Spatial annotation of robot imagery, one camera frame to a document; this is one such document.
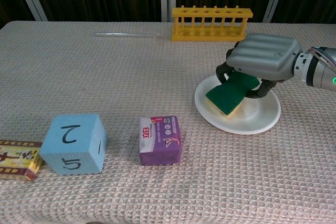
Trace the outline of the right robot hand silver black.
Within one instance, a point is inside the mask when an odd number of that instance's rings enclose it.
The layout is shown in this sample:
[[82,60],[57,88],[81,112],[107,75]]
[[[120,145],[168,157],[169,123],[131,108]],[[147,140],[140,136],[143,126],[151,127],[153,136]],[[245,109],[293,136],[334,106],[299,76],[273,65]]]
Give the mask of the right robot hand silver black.
[[261,79],[255,91],[249,90],[245,97],[257,99],[267,95],[278,82],[291,79],[295,61],[303,48],[295,38],[268,34],[248,34],[226,53],[226,61],[217,66],[216,75],[221,83],[225,74],[234,71]]

